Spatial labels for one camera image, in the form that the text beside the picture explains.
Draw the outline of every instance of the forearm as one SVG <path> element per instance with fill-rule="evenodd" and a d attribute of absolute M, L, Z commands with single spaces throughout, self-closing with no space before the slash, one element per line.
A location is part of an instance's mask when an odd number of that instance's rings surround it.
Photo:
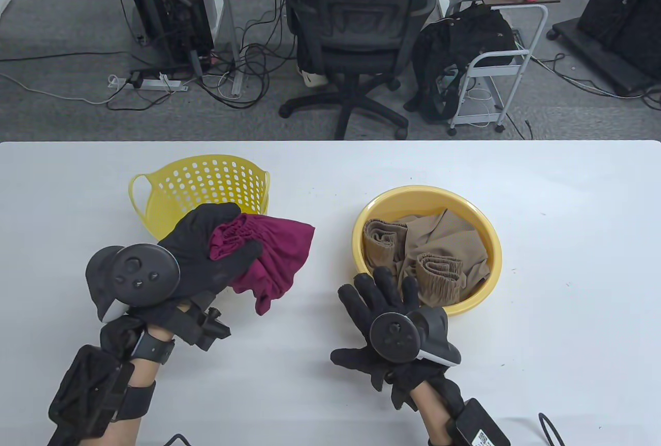
<path fill-rule="evenodd" d="M 161 328 L 149 327 L 149 333 L 161 341 L 169 341 L 172 339 L 172 333 L 167 332 Z M 158 373 L 161 366 L 160 363 L 155 361 L 134 359 L 131 361 L 135 366 L 135 370 L 131 379 L 129 380 L 130 387 L 149 387 L 156 380 L 156 373 Z M 137 432 L 140 428 L 139 418 L 134 420 L 120 420 L 119 422 L 112 422 L 106 429 L 103 437 L 98 439 L 85 439 L 81 441 L 81 446 L 135 446 L 137 441 Z"/>
<path fill-rule="evenodd" d="M 411 398 L 415 401 L 424 426 L 427 427 L 430 442 L 434 446 L 448 446 L 452 439 L 448 435 L 446 425 L 450 415 L 443 406 L 438 393 L 428 382 L 423 382 L 411 391 Z"/>

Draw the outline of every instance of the beige fabric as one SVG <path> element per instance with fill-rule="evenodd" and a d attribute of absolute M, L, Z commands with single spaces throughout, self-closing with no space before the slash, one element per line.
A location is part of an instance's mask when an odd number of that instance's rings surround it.
<path fill-rule="evenodd" d="M 418 255 L 416 278 L 420 285 L 420 300 L 430 307 L 458 304 L 461 289 L 466 287 L 463 262 L 453 257 L 439 257 L 433 253 Z"/>
<path fill-rule="evenodd" d="M 479 233 L 449 210 L 399 222 L 373 219 L 363 234 L 368 266 L 389 267 L 400 285 L 406 276 L 416 276 L 420 300 L 432 307 L 465 300 L 490 273 Z"/>
<path fill-rule="evenodd" d="M 404 260 L 406 226 L 373 219 L 363 228 L 363 244 L 368 267 L 386 266 L 395 276 L 399 273 L 397 265 Z"/>

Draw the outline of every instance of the computer tower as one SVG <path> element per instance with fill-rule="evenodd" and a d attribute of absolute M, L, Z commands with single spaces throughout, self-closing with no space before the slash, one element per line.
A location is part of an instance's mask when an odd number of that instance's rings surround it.
<path fill-rule="evenodd" d="M 204 0 L 134 0 L 141 28 L 137 42 L 165 54 L 168 66 L 191 63 L 191 52 L 208 56 L 213 38 Z"/>
<path fill-rule="evenodd" d="M 661 0 L 590 0 L 578 29 L 643 73 L 661 78 Z"/>

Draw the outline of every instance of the label sticker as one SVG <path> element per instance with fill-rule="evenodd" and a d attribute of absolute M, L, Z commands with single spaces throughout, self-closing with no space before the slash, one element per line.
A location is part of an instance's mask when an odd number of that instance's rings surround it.
<path fill-rule="evenodd" d="M 477 436 L 475 436 L 475 439 L 473 439 L 472 442 L 473 446 L 494 446 L 494 444 L 489 440 L 489 438 L 486 436 L 484 431 L 480 429 L 477 432 Z"/>

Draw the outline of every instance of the floor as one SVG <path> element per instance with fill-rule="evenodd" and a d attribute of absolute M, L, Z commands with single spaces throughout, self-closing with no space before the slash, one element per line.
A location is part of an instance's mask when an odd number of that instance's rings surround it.
<path fill-rule="evenodd" d="M 550 6 L 549 23 L 579 16 L 588 0 L 562 0 Z M 273 0 L 233 0 L 238 25 L 259 18 L 273 8 Z M 513 17 L 524 35 L 533 19 Z M 253 28 L 250 40 L 263 42 L 269 28 Z M 285 34 L 285 46 L 291 36 Z M 0 58 L 58 54 L 61 52 L 127 50 L 130 36 L 119 0 L 12 0 L 0 20 Z M 560 43 L 541 40 L 536 54 L 553 57 Z M 101 101 L 112 94 L 110 74 L 125 76 L 128 59 L 117 56 L 80 56 L 0 63 L 0 72 L 14 76 L 29 87 Z M 580 78 L 598 81 L 580 59 L 569 57 L 560 69 Z M 409 70 L 401 76 L 397 92 L 381 87 L 373 93 L 383 104 L 402 111 L 413 94 L 415 80 Z M 257 80 L 247 82 L 245 96 L 257 90 Z M 308 93 L 293 62 L 272 75 L 271 88 L 257 106 L 237 111 L 225 108 L 192 87 L 148 111 L 111 113 L 104 106 L 59 101 L 28 93 L 0 78 L 0 141 L 7 140 L 223 140 L 223 139 L 329 139 L 337 120 L 334 109 L 312 109 L 289 120 L 277 116 L 279 105 L 290 97 Z M 139 107 L 135 92 L 116 97 L 122 106 Z M 661 113 L 640 101 L 618 101 L 581 92 L 538 66 L 531 66 L 510 114 L 529 138 L 528 120 L 536 139 L 661 139 Z M 428 126 L 416 116 L 409 139 L 448 139 L 443 126 Z M 392 139 L 394 129 L 375 118 L 354 115 L 347 139 Z M 459 139 L 517 139 L 510 123 L 502 134 L 489 128 L 459 127 Z"/>

